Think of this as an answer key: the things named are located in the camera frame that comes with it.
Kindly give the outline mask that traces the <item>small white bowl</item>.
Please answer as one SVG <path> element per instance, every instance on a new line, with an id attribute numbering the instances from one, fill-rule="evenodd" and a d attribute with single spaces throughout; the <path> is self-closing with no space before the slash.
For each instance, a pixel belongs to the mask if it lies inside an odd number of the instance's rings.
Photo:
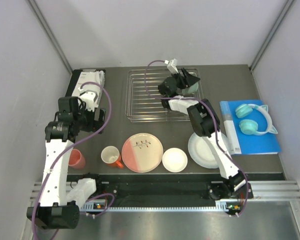
<path id="1" fill-rule="evenodd" d="M 188 157 L 180 148 L 169 148 L 163 153 L 162 164 L 169 172 L 179 173 L 186 168 Z"/>

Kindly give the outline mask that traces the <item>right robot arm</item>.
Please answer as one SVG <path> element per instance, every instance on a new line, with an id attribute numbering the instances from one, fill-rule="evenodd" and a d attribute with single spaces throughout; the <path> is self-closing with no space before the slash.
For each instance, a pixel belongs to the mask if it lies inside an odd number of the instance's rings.
<path id="1" fill-rule="evenodd" d="M 158 85 L 162 106 L 188 115 L 194 133 L 210 144 L 214 148 L 212 152 L 216 154 L 215 160 L 223 183 L 219 185 L 213 183 L 208 187 L 210 197 L 214 200 L 235 198 L 243 191 L 243 196 L 247 199 L 249 197 L 247 176 L 227 152 L 220 131 L 220 120 L 209 100 L 178 94 L 178 90 L 190 89 L 200 81 L 200 78 L 190 74 L 185 68 L 178 71 L 175 66 L 169 66 L 168 70 L 171 76 Z"/>

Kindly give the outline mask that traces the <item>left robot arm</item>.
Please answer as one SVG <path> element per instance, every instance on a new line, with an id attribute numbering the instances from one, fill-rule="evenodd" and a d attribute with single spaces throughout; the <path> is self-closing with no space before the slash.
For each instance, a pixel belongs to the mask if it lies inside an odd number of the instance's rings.
<path id="1" fill-rule="evenodd" d="M 105 110 L 101 109 L 95 120 L 98 106 L 94 95 L 61 97 L 54 120 L 45 127 L 42 190 L 37 206 L 28 207 L 26 212 L 26 217 L 41 229 L 74 229 L 78 225 L 80 207 L 85 200 L 75 196 L 67 198 L 68 165 L 79 132 L 100 133 L 105 127 Z"/>

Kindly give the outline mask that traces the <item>green ceramic bowl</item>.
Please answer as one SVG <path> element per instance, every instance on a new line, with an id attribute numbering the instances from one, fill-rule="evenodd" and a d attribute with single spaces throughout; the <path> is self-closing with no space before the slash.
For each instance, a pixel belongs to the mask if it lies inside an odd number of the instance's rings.
<path id="1" fill-rule="evenodd" d="M 194 94 L 198 90 L 198 88 L 199 88 L 199 82 L 197 81 L 193 85 L 182 89 L 181 93 L 183 96 L 191 95 Z"/>

